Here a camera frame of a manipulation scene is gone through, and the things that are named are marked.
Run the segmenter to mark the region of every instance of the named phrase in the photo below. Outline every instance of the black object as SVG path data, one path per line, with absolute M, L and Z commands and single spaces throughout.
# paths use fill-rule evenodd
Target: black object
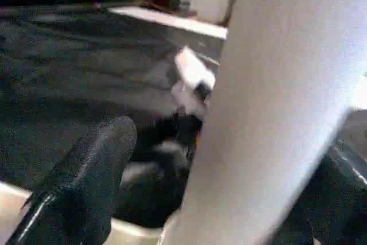
M 367 244 L 367 111 L 351 112 L 272 245 Z
M 27 200 L 29 210 L 7 244 L 103 244 L 135 141 L 128 117 L 83 135 Z
M 115 218 L 149 228 L 161 228 L 181 205 L 190 164 L 183 148 L 164 142 L 150 161 L 126 167 L 120 184 Z
M 147 169 L 140 180 L 131 180 L 136 197 L 152 202 L 145 205 L 147 212 L 140 216 L 143 205 L 121 193 L 123 212 L 115 216 L 161 227 L 181 202 L 186 168 L 174 164 L 182 172 L 175 178 L 174 171 L 166 171 L 171 155 L 160 155 L 155 147 L 177 140 L 186 152 L 201 127 L 196 118 L 177 115 L 181 106 L 171 94 L 179 80 L 174 56 L 188 45 L 218 60 L 224 41 L 104 9 L 73 8 L 13 9 L 1 17 L 0 180 L 35 190 L 84 133 L 129 116 L 138 129 L 132 162 L 154 163 L 159 172 Z M 150 189 L 151 178 L 161 181 L 157 187 L 169 186 L 164 202 L 160 190 Z

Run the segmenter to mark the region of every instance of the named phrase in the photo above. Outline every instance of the white object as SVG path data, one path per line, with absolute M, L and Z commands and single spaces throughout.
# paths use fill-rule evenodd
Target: white object
M 181 214 L 165 245 L 260 245 L 367 70 L 366 0 L 237 0 Z
M 161 13 L 159 11 L 151 11 L 140 7 L 117 7 L 110 8 L 110 12 L 127 15 L 129 17 L 138 18 L 149 22 L 155 22 L 169 27 L 187 30 L 197 34 L 226 39 L 227 28 L 213 24 L 199 22 L 189 18 L 177 17 Z
M 200 83 L 206 84 L 211 90 L 214 88 L 216 83 L 214 73 L 207 69 L 189 47 L 184 47 L 176 55 L 175 63 L 181 79 L 190 88 L 195 89 Z

